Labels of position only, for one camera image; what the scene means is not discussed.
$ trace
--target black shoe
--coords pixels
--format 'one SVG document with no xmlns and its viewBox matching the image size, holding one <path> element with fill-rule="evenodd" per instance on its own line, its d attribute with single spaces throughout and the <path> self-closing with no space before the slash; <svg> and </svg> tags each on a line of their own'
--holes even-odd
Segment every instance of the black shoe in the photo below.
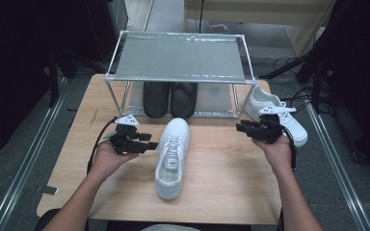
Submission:
<svg viewBox="0 0 370 231">
<path fill-rule="evenodd" d="M 173 117 L 187 119 L 195 112 L 197 105 L 198 84 L 172 83 L 171 113 Z"/>
<path fill-rule="evenodd" d="M 144 112 L 152 118 L 164 116 L 168 110 L 170 83 L 144 82 L 143 104 Z"/>
</svg>

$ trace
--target forearm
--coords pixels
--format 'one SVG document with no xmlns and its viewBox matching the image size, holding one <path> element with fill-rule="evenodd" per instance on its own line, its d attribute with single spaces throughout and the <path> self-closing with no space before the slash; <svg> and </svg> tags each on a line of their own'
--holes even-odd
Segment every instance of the forearm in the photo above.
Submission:
<svg viewBox="0 0 370 231">
<path fill-rule="evenodd" d="M 275 172 L 278 179 L 285 230 L 322 230 L 312 214 L 291 169 Z"/>
<path fill-rule="evenodd" d="M 95 195 L 102 182 L 88 175 L 44 230 L 84 230 Z"/>
</svg>

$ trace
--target white sneaker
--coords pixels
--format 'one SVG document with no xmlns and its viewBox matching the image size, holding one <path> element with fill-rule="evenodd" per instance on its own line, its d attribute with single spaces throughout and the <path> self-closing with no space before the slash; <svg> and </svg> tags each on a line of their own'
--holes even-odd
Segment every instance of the white sneaker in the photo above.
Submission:
<svg viewBox="0 0 370 231">
<path fill-rule="evenodd" d="M 171 120 L 161 136 L 155 169 L 155 188 L 162 198 L 174 199 L 181 193 L 189 139 L 188 124 L 182 118 Z"/>
<path fill-rule="evenodd" d="M 285 107 L 286 103 L 273 94 L 263 90 L 259 85 L 256 85 L 251 93 L 251 98 L 246 105 L 245 112 L 255 121 L 260 121 L 259 110 L 268 107 Z M 277 114 L 280 119 L 280 124 L 286 127 L 293 137 L 294 144 L 297 147 L 305 145 L 307 142 L 307 132 L 303 126 L 289 113 Z"/>
</svg>

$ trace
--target human hand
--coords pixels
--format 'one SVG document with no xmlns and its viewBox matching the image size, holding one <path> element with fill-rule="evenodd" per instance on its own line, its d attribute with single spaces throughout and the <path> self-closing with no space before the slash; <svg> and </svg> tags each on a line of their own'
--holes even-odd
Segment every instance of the human hand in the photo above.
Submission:
<svg viewBox="0 0 370 231">
<path fill-rule="evenodd" d="M 101 181 L 105 181 L 121 165 L 138 157 L 138 153 L 127 153 L 119 155 L 113 149 L 109 141 L 106 141 L 97 147 L 95 157 L 92 163 L 92 169 L 89 174 Z"/>
<path fill-rule="evenodd" d="M 286 169 L 291 170 L 290 140 L 286 137 L 280 136 L 276 142 L 271 144 L 255 139 L 251 139 L 251 141 L 264 151 L 266 159 L 272 166 L 274 173 Z"/>
</svg>

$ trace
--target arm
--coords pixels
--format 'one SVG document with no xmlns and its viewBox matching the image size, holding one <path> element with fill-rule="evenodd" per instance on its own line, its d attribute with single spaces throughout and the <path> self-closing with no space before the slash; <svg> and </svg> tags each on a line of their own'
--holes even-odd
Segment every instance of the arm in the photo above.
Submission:
<svg viewBox="0 0 370 231">
<path fill-rule="evenodd" d="M 278 182 L 285 230 L 323 230 L 304 199 L 291 169 L 289 140 L 281 136 L 275 143 L 252 140 L 263 149 Z"/>
<path fill-rule="evenodd" d="M 118 155 L 109 142 L 98 146 L 92 169 L 73 196 L 43 230 L 84 230 L 95 195 L 103 182 L 138 154 Z"/>
</svg>

